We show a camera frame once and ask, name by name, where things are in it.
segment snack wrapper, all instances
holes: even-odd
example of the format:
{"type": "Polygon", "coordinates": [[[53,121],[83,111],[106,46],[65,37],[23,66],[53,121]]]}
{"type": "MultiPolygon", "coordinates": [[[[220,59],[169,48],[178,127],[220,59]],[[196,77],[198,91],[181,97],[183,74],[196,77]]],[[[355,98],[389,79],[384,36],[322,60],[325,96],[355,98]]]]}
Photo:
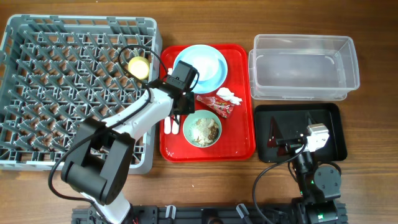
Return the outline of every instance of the snack wrapper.
{"type": "Polygon", "coordinates": [[[213,111],[218,113],[223,118],[228,118],[231,115],[232,110],[234,109],[234,104],[225,101],[221,98],[218,98],[216,96],[204,97],[198,95],[197,100],[199,102],[206,104],[208,107],[210,107],[213,111]]]}

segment clear plastic container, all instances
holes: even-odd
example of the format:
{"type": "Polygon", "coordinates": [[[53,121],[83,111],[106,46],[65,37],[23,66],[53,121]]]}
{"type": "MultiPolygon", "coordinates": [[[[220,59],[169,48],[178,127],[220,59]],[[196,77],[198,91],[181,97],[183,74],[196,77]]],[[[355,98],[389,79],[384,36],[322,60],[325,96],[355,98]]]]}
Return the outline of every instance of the clear plastic container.
{"type": "Polygon", "coordinates": [[[259,34],[249,76],[255,100],[343,100],[359,88],[354,42],[343,36],[259,34]]]}

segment small robot arm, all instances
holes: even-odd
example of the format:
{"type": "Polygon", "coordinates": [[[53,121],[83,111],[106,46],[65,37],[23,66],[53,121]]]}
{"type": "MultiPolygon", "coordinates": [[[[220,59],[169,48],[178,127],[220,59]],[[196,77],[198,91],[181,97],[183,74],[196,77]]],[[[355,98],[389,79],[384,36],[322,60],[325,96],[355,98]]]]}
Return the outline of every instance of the small robot arm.
{"type": "Polygon", "coordinates": [[[306,133],[295,139],[284,139],[276,121],[273,118],[271,120],[267,146],[278,147],[279,156],[291,155],[294,158],[291,163],[295,174],[289,164],[288,167],[302,195],[302,198],[292,201],[297,207],[298,219],[305,220],[300,223],[340,223],[337,222],[339,217],[335,199],[341,196],[341,169],[334,162],[318,162],[314,153],[325,146],[329,137],[328,128],[314,122],[310,115],[306,133]]]}
{"type": "Polygon", "coordinates": [[[121,190],[127,179],[136,141],[167,116],[195,111],[190,87],[197,75],[193,66],[179,62],[164,81],[156,79],[148,83],[145,93],[122,112],[102,121],[87,118],[80,124],[72,146],[95,133],[103,131],[104,134],[90,139],[70,153],[65,159],[61,179],[94,201],[97,211],[107,222],[132,223],[132,206],[121,190]],[[104,131],[124,120],[119,126],[104,131]],[[106,160],[90,153],[91,149],[98,151],[101,148],[109,151],[106,160]]]}

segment wooden surface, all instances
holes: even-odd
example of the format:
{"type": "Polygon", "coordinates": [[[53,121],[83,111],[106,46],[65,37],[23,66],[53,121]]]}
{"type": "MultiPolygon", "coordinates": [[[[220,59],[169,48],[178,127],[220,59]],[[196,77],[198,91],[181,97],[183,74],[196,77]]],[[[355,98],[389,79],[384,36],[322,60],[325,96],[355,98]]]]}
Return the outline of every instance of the wooden surface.
{"type": "MultiPolygon", "coordinates": [[[[13,0],[0,3],[0,30],[13,14],[153,17],[164,48],[177,44],[236,43],[246,51],[256,34],[347,35],[358,54],[361,86],[337,102],[348,157],[342,197],[350,223],[398,223],[398,2],[13,0]]],[[[255,105],[289,103],[257,101],[255,105]]],[[[235,205],[251,203],[254,179],[267,167],[257,154],[247,161],[171,164],[159,153],[145,176],[130,175],[123,192],[134,205],[235,205]]],[[[54,196],[48,172],[0,171],[0,223],[69,223],[72,208],[54,196]]],[[[55,178],[55,188],[77,195],[55,178]]],[[[286,166],[262,178],[258,201],[300,196],[286,166]]]]}

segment black plastic tray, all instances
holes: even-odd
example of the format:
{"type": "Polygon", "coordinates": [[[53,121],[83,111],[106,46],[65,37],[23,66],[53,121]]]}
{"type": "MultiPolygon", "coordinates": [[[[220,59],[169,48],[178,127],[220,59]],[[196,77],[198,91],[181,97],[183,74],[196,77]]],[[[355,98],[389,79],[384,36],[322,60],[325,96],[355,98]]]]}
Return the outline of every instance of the black plastic tray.
{"type": "Polygon", "coordinates": [[[254,110],[254,126],[259,158],[262,162],[282,162],[289,156],[277,156],[277,147],[267,147],[271,118],[274,117],[285,139],[300,137],[307,128],[306,114],[329,129],[329,139],[315,152],[318,161],[343,161],[347,158],[340,112],[334,103],[300,105],[260,105],[254,110]]]}

